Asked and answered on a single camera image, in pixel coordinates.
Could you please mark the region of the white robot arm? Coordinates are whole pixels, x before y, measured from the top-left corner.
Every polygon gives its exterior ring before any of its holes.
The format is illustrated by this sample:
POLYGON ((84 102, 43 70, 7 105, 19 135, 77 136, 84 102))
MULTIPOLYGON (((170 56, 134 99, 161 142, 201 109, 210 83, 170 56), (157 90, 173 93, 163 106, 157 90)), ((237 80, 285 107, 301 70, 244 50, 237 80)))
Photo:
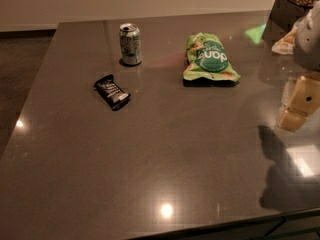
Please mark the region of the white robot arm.
POLYGON ((290 132, 298 131, 320 108, 320 1, 299 23, 293 55, 307 72, 289 78, 284 86, 277 126, 290 132))

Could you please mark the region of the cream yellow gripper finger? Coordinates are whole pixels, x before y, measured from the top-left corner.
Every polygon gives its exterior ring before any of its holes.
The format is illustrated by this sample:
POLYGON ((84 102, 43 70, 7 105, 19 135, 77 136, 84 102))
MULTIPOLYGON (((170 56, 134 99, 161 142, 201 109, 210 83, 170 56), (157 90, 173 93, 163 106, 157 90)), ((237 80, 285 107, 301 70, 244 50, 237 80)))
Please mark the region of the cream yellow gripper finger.
POLYGON ((320 73, 311 71, 285 83, 277 126, 289 132, 298 131, 320 108, 320 73))

